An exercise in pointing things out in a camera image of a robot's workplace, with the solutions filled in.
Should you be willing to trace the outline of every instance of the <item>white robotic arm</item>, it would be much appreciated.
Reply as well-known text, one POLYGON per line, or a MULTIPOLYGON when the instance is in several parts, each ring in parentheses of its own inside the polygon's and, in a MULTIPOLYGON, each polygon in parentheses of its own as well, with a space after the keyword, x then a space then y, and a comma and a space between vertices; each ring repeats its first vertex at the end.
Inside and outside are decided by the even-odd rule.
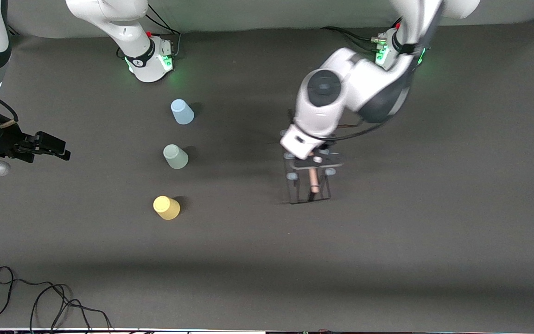
POLYGON ((147 0, 66 0, 79 19, 106 32, 125 53, 129 70, 142 82, 155 82, 172 70, 172 46, 149 37, 138 22, 146 15, 147 0))
POLYGON ((379 66, 347 48, 339 49, 300 86, 294 123, 280 143, 306 159, 337 129, 344 108, 368 123, 381 124, 403 105, 419 55, 428 46, 445 8, 451 17, 464 17, 479 0, 391 0, 403 17, 392 36, 396 55, 379 66))

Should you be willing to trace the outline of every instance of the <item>white wall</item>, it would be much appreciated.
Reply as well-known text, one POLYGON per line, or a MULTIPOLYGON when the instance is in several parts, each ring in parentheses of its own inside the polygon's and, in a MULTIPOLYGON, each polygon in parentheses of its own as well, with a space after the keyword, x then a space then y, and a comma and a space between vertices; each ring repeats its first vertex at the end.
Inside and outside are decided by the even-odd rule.
MULTIPOLYGON (((257 28, 382 27, 397 14, 387 0, 149 0, 172 26, 182 32, 232 31, 257 28)), ((534 19, 534 0, 481 0, 461 21, 443 25, 487 25, 534 19)), ((143 18, 146 30, 162 28, 143 18)), ((9 23, 21 34, 48 38, 104 36, 74 17, 65 0, 9 0, 9 23)))

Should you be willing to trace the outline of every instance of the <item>yellow cup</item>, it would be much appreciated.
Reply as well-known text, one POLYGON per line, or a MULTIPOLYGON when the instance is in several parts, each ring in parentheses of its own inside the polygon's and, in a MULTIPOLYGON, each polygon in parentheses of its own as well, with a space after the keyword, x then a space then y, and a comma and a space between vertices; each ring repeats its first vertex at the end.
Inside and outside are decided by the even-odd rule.
POLYGON ((154 210, 161 218, 171 220, 180 213, 180 204, 170 197, 159 196, 154 200, 154 210))

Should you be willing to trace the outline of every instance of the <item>green led light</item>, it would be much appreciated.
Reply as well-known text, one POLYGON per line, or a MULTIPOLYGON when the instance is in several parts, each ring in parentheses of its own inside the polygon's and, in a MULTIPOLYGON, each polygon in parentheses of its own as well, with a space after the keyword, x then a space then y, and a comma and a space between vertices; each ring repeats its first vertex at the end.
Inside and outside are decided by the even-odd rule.
POLYGON ((158 55, 158 59, 162 64, 162 67, 168 72, 172 70, 172 57, 158 55))
POLYGON ((424 53, 426 52, 426 48, 424 47, 424 50, 421 52, 420 58, 417 61, 417 64, 421 64, 422 61, 424 61, 424 53))
POLYGON ((131 64, 127 60, 127 57, 125 57, 124 59, 125 59, 125 63, 127 63, 127 66, 129 66, 129 72, 133 73, 133 69, 131 68, 131 64))
POLYGON ((384 60, 386 60, 386 56, 388 55, 388 46, 385 45, 382 49, 379 50, 379 55, 376 57, 376 63, 379 65, 384 64, 384 60))

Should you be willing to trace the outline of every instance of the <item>gray mat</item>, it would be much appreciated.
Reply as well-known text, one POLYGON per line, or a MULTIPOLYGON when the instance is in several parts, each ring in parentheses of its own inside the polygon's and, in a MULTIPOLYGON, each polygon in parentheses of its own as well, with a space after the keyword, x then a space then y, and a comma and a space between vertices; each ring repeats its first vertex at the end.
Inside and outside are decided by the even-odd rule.
MULTIPOLYGON (((534 332, 534 21, 441 27, 400 114, 337 145, 333 199, 283 204, 286 110, 341 46, 192 33, 144 84, 108 38, 22 38, 0 96, 73 155, 0 178, 0 265, 69 284, 121 327, 534 332), (170 143, 185 169, 163 160, 170 143), (158 195, 184 212, 161 220, 158 195)), ((37 293, 18 286, 0 326, 26 326, 37 293)), ((58 302, 42 305, 47 326, 58 302)))

